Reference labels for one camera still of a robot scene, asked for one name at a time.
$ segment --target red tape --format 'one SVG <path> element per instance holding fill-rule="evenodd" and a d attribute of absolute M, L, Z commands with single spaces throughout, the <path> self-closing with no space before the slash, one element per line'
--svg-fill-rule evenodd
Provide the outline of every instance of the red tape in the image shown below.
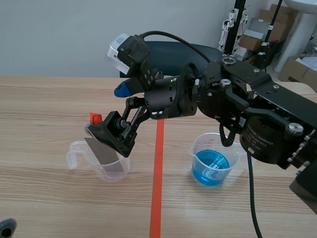
<path fill-rule="evenodd" d="M 153 191 L 149 238 L 160 238 L 162 210 L 163 146 L 164 120 L 158 120 L 154 158 Z"/>

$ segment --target sink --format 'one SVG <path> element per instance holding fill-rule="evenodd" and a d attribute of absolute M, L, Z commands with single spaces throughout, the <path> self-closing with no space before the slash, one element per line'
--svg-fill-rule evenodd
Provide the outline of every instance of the sink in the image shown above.
<path fill-rule="evenodd" d="M 288 35 L 282 54 L 274 67 L 280 73 L 289 57 L 304 52 L 317 23 L 317 0 L 284 0 L 292 9 L 298 10 L 293 28 Z"/>
<path fill-rule="evenodd" d="M 304 13 L 317 14 L 317 0 L 284 0 L 284 2 L 292 9 Z"/>

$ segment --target plastic measuring cup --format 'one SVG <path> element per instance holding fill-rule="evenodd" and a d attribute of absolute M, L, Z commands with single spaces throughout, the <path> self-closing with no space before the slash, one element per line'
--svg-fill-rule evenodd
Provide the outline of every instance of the plastic measuring cup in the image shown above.
<path fill-rule="evenodd" d="M 70 145 L 66 158 L 71 170 L 77 168 L 77 154 L 83 154 L 96 171 L 97 176 L 106 182 L 119 181 L 126 177 L 130 170 L 130 158 L 125 158 L 119 153 L 116 153 L 118 160 L 101 165 L 86 141 L 76 141 Z"/>
<path fill-rule="evenodd" d="M 202 184 L 215 186 L 223 183 L 245 151 L 239 143 L 224 147 L 219 134 L 207 133 L 196 138 L 190 154 L 194 177 Z"/>

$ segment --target black chair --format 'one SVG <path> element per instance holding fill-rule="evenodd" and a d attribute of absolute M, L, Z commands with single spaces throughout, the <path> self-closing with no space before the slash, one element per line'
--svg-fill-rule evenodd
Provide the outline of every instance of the black chair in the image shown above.
<path fill-rule="evenodd" d="M 180 42 L 170 41 L 146 41 L 150 48 L 149 64 L 158 68 L 164 75 L 179 75 L 183 66 L 189 62 L 196 65 L 199 73 L 202 74 L 207 62 L 195 51 Z M 208 46 L 192 44 L 195 48 L 205 54 L 211 61 L 222 58 L 222 52 Z M 120 78 L 127 76 L 120 72 Z"/>

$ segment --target table surface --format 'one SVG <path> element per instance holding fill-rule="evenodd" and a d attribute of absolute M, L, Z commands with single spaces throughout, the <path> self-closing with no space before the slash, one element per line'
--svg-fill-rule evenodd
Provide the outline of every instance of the table surface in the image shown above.
<path fill-rule="evenodd" d="M 128 176 L 101 181 L 85 162 L 69 170 L 65 154 L 86 136 L 89 111 L 123 112 L 118 78 L 0 77 L 0 220 L 15 218 L 14 238 L 149 237 L 156 124 L 138 130 Z M 307 85 L 279 83 L 317 102 Z M 254 238 L 245 161 L 217 187 L 198 184 L 188 154 L 218 123 L 202 113 L 165 121 L 162 238 Z M 288 188 L 295 168 L 256 162 L 255 196 L 264 238 L 314 238 L 317 216 Z"/>

